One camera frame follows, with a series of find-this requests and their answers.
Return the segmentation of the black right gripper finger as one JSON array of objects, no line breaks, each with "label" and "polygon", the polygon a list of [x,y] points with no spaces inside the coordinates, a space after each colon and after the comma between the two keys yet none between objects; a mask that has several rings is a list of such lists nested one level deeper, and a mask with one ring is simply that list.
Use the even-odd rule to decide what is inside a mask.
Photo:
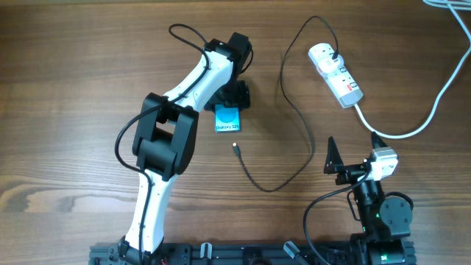
[{"label": "black right gripper finger", "polygon": [[371,132],[371,142],[373,149],[384,148],[388,146],[376,132]]},{"label": "black right gripper finger", "polygon": [[325,161],[324,173],[336,174],[343,171],[343,160],[341,159],[341,155],[339,154],[335,139],[333,136],[331,136],[329,137],[327,144],[327,157]]}]

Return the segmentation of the Galaxy smartphone teal screen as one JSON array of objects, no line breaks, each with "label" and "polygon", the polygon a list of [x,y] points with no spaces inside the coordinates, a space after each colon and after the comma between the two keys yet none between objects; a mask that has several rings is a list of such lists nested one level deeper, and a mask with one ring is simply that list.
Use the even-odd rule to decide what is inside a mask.
[{"label": "Galaxy smartphone teal screen", "polygon": [[237,107],[215,106],[215,131],[217,133],[238,132],[241,130],[240,114]]}]

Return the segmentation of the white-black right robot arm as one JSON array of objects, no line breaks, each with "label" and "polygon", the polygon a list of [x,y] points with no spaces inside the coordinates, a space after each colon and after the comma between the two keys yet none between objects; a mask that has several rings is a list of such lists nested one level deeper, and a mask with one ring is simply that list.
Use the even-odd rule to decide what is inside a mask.
[{"label": "white-black right robot arm", "polygon": [[350,184],[349,202],[353,217],[363,232],[350,240],[330,244],[325,249],[331,264],[415,264],[411,235],[414,203],[400,192],[383,191],[380,181],[393,175],[398,164],[397,153],[376,133],[371,134],[372,151],[362,163],[346,166],[333,137],[329,137],[324,173],[336,174],[336,185]]}]

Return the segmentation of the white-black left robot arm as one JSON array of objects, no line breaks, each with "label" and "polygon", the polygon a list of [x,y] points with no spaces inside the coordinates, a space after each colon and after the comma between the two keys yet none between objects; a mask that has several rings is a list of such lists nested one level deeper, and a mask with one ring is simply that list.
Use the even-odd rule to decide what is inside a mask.
[{"label": "white-black left robot arm", "polygon": [[159,262],[171,190],[192,159],[200,112],[250,106],[249,88],[238,79],[252,52],[249,38],[235,32],[228,42],[213,39],[200,51],[194,70],[164,95],[150,93],[131,121],[137,125],[132,153],[140,188],[131,227],[118,243],[127,264]]}]

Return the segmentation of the white USB charger plug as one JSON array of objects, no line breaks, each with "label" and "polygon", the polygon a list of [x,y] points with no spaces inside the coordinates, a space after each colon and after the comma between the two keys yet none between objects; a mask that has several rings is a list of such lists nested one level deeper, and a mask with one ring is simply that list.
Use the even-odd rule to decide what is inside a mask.
[{"label": "white USB charger plug", "polygon": [[344,60],[341,55],[338,55],[335,59],[328,55],[318,61],[316,69],[322,77],[328,77],[334,71],[339,70],[343,65]]}]

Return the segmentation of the white power strip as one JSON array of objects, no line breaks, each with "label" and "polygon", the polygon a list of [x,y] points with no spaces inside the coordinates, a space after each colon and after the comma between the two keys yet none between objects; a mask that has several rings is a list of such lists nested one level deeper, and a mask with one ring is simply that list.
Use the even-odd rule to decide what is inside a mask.
[{"label": "white power strip", "polygon": [[[340,54],[336,54],[332,46],[328,43],[319,43],[315,46],[312,46],[308,51],[308,56],[312,61],[315,69],[317,67],[318,61],[324,57],[327,57],[328,55],[335,59]],[[357,82],[353,79],[352,75],[345,67],[345,64],[328,77],[322,78],[343,108],[353,107],[364,96],[363,92],[358,87]]]}]

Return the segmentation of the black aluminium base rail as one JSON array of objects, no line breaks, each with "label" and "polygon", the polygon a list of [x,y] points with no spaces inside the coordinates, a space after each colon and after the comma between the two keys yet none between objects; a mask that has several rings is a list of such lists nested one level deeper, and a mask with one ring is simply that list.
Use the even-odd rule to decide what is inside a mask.
[{"label": "black aluminium base rail", "polygon": [[[315,244],[329,264],[405,264],[417,257],[411,241],[362,244],[360,241],[329,241]],[[321,264],[308,245],[281,244],[171,244],[164,243],[145,264]]]}]

